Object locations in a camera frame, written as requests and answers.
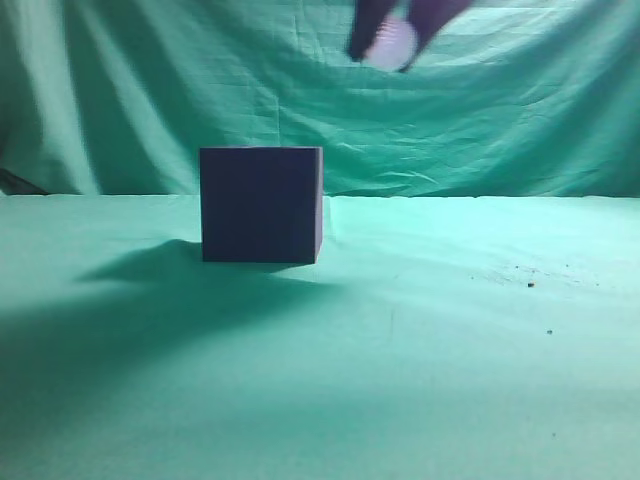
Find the wrinkled green fabric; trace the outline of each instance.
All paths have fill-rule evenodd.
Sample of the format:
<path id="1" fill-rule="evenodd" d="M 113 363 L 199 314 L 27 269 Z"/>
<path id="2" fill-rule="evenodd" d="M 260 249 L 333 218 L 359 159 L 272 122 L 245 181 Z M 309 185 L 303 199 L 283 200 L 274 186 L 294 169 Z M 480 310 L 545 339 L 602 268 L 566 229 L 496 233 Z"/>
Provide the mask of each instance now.
<path id="1" fill-rule="evenodd" d="M 330 195 L 640 194 L 640 2 L 483 0 L 406 76 L 346 0 L 2 0 L 0 165 L 196 193 L 197 150 L 319 145 Z"/>
<path id="2" fill-rule="evenodd" d="M 198 205 L 0 199 L 0 478 L 638 478 L 640 200 L 330 198 L 293 269 Z"/>

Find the dark cube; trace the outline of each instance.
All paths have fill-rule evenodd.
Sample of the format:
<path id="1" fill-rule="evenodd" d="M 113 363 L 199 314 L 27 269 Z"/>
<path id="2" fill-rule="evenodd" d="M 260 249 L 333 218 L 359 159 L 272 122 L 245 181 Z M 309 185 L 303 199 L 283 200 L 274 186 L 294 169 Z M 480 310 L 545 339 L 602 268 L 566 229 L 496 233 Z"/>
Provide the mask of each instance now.
<path id="1" fill-rule="evenodd" d="M 203 260 L 315 263 L 323 171 L 321 148 L 200 149 Z"/>

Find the cube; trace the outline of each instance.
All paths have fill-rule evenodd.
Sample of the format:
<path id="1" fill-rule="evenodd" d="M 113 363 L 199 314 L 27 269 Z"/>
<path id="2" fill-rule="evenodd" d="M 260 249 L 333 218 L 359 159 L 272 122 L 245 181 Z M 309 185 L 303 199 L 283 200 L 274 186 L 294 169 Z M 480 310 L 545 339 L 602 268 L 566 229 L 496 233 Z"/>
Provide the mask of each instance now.
<path id="1" fill-rule="evenodd" d="M 316 263 L 323 172 L 319 147 L 201 148 L 203 260 Z"/>

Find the ball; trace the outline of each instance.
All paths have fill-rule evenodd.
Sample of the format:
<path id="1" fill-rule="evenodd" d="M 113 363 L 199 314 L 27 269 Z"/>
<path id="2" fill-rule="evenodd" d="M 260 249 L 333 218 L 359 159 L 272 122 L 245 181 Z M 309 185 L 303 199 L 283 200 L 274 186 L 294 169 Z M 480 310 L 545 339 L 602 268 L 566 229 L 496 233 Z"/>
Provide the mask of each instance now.
<path id="1" fill-rule="evenodd" d="M 365 63 L 384 71 L 396 71 L 416 54 L 418 34 L 406 20 L 389 16 L 380 25 L 373 45 L 365 53 Z"/>

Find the table surface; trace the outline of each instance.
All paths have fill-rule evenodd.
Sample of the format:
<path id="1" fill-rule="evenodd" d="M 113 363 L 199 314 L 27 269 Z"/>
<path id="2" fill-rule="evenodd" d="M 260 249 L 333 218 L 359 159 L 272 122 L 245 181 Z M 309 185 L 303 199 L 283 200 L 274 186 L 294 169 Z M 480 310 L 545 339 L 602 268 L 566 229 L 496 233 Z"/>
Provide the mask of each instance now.
<path id="1" fill-rule="evenodd" d="M 326 199 L 316 265 L 197 197 L 0 198 L 0 478 L 635 480 L 640 200 Z"/>

